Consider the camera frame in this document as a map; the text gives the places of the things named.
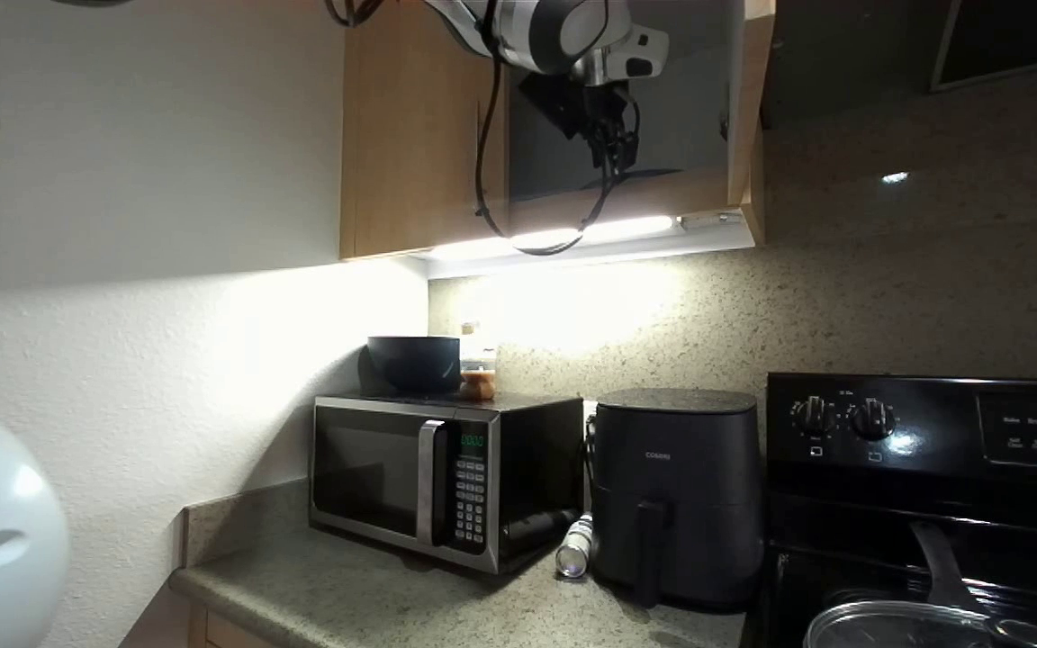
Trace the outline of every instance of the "microwave control panel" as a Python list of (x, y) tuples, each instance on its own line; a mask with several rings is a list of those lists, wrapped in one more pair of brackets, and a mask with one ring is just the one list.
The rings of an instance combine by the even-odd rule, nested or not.
[(485, 431), (459, 431), (453, 453), (453, 541), (485, 547)]

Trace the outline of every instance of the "upper cabinet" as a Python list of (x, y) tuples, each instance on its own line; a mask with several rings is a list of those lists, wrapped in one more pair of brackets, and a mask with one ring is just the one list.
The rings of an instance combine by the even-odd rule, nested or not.
[[(474, 145), (491, 63), (463, 49), (425, 0), (385, 0), (344, 31), (342, 257), (485, 239), (474, 220)], [(504, 138), (491, 142), (504, 190)]]
[[(633, 23), (671, 31), (660, 81), (633, 81), (637, 161), (601, 220), (642, 213), (732, 215), (758, 240), (758, 106), (775, 0), (630, 0)], [(474, 145), (491, 63), (421, 0), (389, 0), (344, 41), (342, 257), (485, 239), (474, 215)], [(483, 160), (497, 220), (521, 233), (572, 226), (599, 202), (599, 168), (504, 82)]]

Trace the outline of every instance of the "stainless steel microwave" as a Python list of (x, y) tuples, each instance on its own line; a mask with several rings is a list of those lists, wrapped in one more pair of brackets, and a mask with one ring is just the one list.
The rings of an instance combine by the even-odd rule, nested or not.
[(308, 521), (511, 573), (584, 508), (584, 399), (316, 396)]

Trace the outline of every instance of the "cable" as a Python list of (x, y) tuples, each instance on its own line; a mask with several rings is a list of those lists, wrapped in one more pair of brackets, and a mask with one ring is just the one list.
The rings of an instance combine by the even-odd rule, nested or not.
[(355, 0), (342, 0), (344, 9), (338, 9), (338, 0), (324, 0), (327, 13), (342, 27), (342, 28), (355, 28), (363, 27), (383, 0), (363, 0), (359, 9), (351, 9)]
[[(483, 37), (492, 66), (491, 66), (491, 102), (485, 102), (485, 115), (483, 115), (483, 123), (479, 123), (479, 148), (474, 148), (474, 202), (479, 202), (474, 215), (483, 215), (485, 226), (491, 226), (497, 239), (509, 240), (504, 226), (492, 220), (492, 213), (491, 213), (491, 205), (485, 205), (485, 183), (483, 183), (485, 145), (491, 145), (491, 126), (492, 126), (492, 111), (497, 111), (497, 99), (500, 99), (500, 76), (504, 76), (504, 59), (500, 59), (497, 37), (492, 37), (492, 9), (497, 9), (497, 0), (491, 0), (485, 10), (483, 10), (483, 18), (479, 18), (479, 37)], [(585, 226), (601, 215), (603, 198), (609, 198), (609, 193), (614, 190), (614, 183), (624, 181), (624, 168), (620, 168), (620, 167), (613, 168), (613, 160), (601, 156), (599, 181), (601, 181), (601, 183), (599, 183), (599, 198), (593, 198), (591, 213), (575, 222), (575, 239), (567, 239), (567, 240), (563, 240), (563, 244), (547, 244), (547, 247), (521, 247), (521, 244), (511, 244), (511, 247), (521, 252), (521, 257), (563, 257), (563, 252), (575, 247), (575, 244), (584, 240)]]

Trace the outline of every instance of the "under-cabinet light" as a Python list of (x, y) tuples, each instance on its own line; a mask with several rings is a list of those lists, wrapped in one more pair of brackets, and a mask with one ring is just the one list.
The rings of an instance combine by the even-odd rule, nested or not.
[[(637, 220), (613, 220), (613, 222), (593, 222), (584, 229), (578, 244), (613, 244), (613, 240), (633, 240), (633, 239), (653, 239), (672, 229), (680, 220), (678, 215), (637, 215)], [(434, 244), (428, 259), (504, 259), (517, 257), (517, 247), (554, 247), (567, 244), (578, 239), (572, 226), (554, 226), (554, 229), (530, 229), (517, 239), (483, 239), (483, 240), (456, 240), (456, 244)]]
[(459, 244), (434, 244), (421, 257), (428, 276), (470, 276), (517, 267), (563, 267), (599, 259), (660, 259), (692, 252), (751, 247), (756, 233), (741, 209), (692, 213), (692, 215), (633, 215), (609, 220), (584, 229), (584, 240), (563, 257), (521, 257), (517, 247), (554, 247), (575, 229), (535, 229), (517, 239), (483, 239)]

